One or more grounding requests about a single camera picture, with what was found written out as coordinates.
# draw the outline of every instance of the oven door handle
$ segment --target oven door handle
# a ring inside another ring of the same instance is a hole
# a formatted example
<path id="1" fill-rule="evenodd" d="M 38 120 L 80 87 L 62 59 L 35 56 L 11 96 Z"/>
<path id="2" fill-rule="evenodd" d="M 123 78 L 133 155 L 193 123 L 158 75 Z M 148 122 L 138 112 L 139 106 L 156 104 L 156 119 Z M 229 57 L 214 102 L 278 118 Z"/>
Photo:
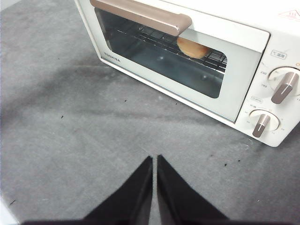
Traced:
<path id="1" fill-rule="evenodd" d="M 175 14 L 134 0 L 90 0 L 92 6 L 161 32 L 178 36 L 191 24 L 184 14 Z"/>

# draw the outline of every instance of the white toaster oven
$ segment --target white toaster oven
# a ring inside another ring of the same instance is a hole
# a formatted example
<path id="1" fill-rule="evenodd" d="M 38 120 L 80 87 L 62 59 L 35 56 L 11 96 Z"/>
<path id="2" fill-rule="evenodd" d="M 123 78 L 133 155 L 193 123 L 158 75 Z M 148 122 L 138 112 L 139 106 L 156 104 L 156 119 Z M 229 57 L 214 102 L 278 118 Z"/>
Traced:
<path id="1" fill-rule="evenodd" d="M 101 61 L 273 147 L 300 121 L 297 1 L 75 0 Z"/>

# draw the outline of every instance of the toshiba logo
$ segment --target toshiba logo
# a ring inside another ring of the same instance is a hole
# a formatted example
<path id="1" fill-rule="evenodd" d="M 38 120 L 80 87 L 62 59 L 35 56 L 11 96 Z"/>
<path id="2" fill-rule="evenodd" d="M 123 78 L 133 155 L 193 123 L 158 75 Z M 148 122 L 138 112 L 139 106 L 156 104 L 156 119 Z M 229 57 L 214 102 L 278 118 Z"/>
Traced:
<path id="1" fill-rule="evenodd" d="M 120 60 L 119 60 L 118 58 L 116 58 L 116 57 L 114 57 L 114 56 L 112 56 L 112 55 L 110 55 L 110 54 L 107 54 L 106 52 L 105 52 L 104 54 L 105 54 L 107 57 L 109 57 L 109 58 L 111 58 L 111 59 L 114 59 L 114 60 L 120 62 Z"/>

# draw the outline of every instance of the temperature dial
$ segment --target temperature dial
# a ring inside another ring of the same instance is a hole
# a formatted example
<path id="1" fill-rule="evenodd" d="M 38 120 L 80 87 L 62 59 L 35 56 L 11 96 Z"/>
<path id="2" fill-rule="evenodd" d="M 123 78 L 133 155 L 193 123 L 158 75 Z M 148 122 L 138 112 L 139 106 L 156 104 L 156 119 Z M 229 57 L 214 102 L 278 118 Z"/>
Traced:
<path id="1" fill-rule="evenodd" d="M 300 71 L 292 67 L 281 67 L 273 70 L 269 84 L 274 90 L 272 102 L 280 104 L 288 96 L 300 95 Z"/>
<path id="2" fill-rule="evenodd" d="M 250 113 L 251 123 L 254 125 L 252 135 L 260 137 L 264 131 L 273 131 L 279 127 L 279 119 L 265 110 L 254 110 Z"/>

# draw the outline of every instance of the gray felt surface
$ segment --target gray felt surface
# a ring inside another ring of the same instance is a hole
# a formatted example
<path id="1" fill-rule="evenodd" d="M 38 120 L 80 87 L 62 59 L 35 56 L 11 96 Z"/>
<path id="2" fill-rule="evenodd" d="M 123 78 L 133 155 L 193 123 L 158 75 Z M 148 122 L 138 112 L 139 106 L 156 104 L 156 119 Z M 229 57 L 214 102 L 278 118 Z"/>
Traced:
<path id="1" fill-rule="evenodd" d="M 20 221 L 82 218 L 157 154 L 232 219 L 300 224 L 299 125 L 272 148 L 106 66 L 72 0 L 1 13 L 1 194 Z"/>

